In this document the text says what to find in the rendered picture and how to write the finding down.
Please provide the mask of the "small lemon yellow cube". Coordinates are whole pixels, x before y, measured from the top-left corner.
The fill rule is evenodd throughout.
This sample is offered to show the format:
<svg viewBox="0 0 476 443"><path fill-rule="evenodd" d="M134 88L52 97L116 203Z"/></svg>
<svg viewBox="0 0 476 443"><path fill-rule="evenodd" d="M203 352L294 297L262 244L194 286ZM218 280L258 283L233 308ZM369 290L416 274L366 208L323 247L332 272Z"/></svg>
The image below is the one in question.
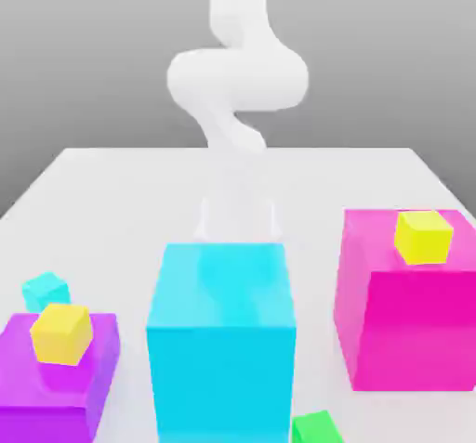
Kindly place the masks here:
<svg viewBox="0 0 476 443"><path fill-rule="evenodd" d="M454 228L436 210L401 211L394 246L408 266L444 264L453 234Z"/></svg>

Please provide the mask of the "small cyan cube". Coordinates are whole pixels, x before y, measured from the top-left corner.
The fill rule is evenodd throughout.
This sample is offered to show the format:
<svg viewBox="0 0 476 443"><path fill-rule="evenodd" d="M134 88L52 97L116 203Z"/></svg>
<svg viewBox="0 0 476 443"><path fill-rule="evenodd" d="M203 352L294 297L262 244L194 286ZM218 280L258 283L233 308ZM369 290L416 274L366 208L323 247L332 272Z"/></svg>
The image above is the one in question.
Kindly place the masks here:
<svg viewBox="0 0 476 443"><path fill-rule="evenodd" d="M21 286L25 306L30 313L42 313L50 303L70 304L68 284L53 272L45 272Z"/></svg>

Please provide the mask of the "small golden yellow cube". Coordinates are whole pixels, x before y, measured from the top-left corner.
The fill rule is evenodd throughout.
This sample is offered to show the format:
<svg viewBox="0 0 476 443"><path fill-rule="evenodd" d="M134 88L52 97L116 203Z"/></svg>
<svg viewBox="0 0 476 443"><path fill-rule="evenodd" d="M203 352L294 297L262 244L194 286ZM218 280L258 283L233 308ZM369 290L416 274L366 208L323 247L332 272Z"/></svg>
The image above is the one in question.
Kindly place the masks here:
<svg viewBox="0 0 476 443"><path fill-rule="evenodd" d="M88 308L51 303L33 323L30 335L38 362L77 366L93 340Z"/></svg>

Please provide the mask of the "small green cube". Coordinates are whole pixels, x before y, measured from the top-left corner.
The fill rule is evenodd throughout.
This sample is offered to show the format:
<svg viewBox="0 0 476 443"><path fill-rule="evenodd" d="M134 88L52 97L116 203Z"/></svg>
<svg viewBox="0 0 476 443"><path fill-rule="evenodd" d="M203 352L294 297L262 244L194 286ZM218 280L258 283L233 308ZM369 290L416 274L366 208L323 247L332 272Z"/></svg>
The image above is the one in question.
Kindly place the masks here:
<svg viewBox="0 0 476 443"><path fill-rule="evenodd" d="M295 416L291 443L344 443L327 410Z"/></svg>

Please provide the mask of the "large cyan box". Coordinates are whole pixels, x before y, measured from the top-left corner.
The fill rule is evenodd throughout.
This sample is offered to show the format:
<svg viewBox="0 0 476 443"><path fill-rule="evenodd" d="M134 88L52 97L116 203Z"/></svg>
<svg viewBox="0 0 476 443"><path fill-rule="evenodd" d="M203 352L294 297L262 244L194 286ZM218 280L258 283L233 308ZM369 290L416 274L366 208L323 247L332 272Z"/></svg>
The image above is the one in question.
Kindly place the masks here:
<svg viewBox="0 0 476 443"><path fill-rule="evenodd" d="M297 324L280 243L171 243L146 327L159 443L288 443Z"/></svg>

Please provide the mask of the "large pink box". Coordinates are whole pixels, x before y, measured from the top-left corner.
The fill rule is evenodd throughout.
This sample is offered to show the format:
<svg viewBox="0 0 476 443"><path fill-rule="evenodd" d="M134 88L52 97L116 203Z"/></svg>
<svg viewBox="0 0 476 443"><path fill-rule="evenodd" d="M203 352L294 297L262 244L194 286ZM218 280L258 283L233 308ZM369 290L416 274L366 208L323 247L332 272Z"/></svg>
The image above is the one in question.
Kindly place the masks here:
<svg viewBox="0 0 476 443"><path fill-rule="evenodd" d="M408 266L397 213L344 213L334 322L355 391L470 391L476 386L476 228L457 210L447 261Z"/></svg>

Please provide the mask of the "large purple box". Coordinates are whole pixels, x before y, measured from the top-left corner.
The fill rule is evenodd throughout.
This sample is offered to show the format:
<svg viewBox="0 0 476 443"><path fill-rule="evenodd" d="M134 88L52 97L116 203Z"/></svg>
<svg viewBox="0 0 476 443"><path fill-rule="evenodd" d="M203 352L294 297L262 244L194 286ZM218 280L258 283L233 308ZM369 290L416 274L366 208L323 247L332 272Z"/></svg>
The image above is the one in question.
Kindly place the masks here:
<svg viewBox="0 0 476 443"><path fill-rule="evenodd" d="M0 443L92 443L120 355L117 317L91 316L93 340L72 367L37 361L36 318L16 313L0 332Z"/></svg>

